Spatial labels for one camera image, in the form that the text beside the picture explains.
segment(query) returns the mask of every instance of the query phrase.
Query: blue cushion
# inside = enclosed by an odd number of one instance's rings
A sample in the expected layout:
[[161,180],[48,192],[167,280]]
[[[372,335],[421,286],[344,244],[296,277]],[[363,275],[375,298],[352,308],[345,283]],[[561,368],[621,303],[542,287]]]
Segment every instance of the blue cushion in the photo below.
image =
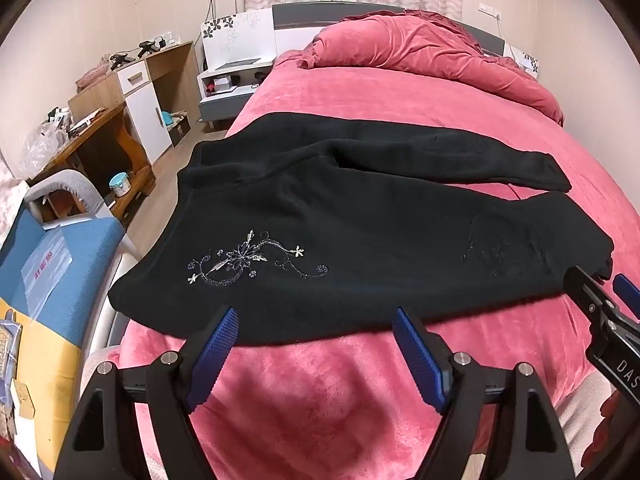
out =
[[[81,346],[95,298],[124,230],[115,218],[99,218],[63,226],[62,234],[73,261],[47,299],[38,322]],[[18,267],[18,276],[22,264],[24,261]],[[7,301],[15,310],[27,314],[21,276],[13,298]]]
[[22,283],[22,266],[38,246],[45,232],[23,204],[0,249],[0,298],[7,303],[10,304],[18,284]]

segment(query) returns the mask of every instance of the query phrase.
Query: headboard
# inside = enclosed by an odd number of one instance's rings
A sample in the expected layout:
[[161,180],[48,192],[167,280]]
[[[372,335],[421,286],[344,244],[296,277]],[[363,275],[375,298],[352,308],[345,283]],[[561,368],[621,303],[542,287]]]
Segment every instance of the headboard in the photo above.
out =
[[[278,54],[292,48],[304,48],[323,27],[337,23],[345,16],[358,16],[375,10],[404,11],[402,7],[359,2],[300,2],[276,4],[271,9]],[[503,55],[502,38],[465,23],[458,23],[476,38],[485,54]]]

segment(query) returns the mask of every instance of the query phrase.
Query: black garment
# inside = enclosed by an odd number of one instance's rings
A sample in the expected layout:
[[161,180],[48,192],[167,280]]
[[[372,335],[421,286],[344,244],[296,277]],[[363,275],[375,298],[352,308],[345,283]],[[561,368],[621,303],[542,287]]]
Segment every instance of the black garment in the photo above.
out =
[[178,337],[231,304],[238,342],[259,345],[387,329],[398,306],[432,320],[556,294],[613,250],[569,188],[550,155],[463,130],[269,114],[195,147],[168,226],[109,296]]

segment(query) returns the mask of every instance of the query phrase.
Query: drawer handle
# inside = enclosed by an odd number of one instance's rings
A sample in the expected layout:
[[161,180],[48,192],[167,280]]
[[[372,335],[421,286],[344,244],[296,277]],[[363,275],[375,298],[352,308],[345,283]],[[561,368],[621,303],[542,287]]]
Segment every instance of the drawer handle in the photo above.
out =
[[162,120],[162,114],[160,110],[158,110],[158,107],[156,107],[156,115],[158,116],[158,121],[160,121],[160,126],[164,128],[164,121]]
[[138,79],[139,77],[142,77],[142,72],[138,72],[138,73],[135,73],[134,75],[127,77],[127,81],[129,81],[130,83],[133,83],[133,81],[135,79]]

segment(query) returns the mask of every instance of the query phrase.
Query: gray headboard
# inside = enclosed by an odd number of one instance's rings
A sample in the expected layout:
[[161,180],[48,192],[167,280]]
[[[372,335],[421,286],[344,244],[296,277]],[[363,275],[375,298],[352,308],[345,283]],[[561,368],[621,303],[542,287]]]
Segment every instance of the gray headboard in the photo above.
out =
[[[273,10],[273,26],[276,30],[283,28],[325,27],[337,23],[345,16],[358,16],[375,10],[391,10],[402,12],[402,7],[357,2],[300,2],[296,4],[276,4]],[[479,28],[465,25],[469,33],[476,38],[486,54],[502,56],[504,40]]]

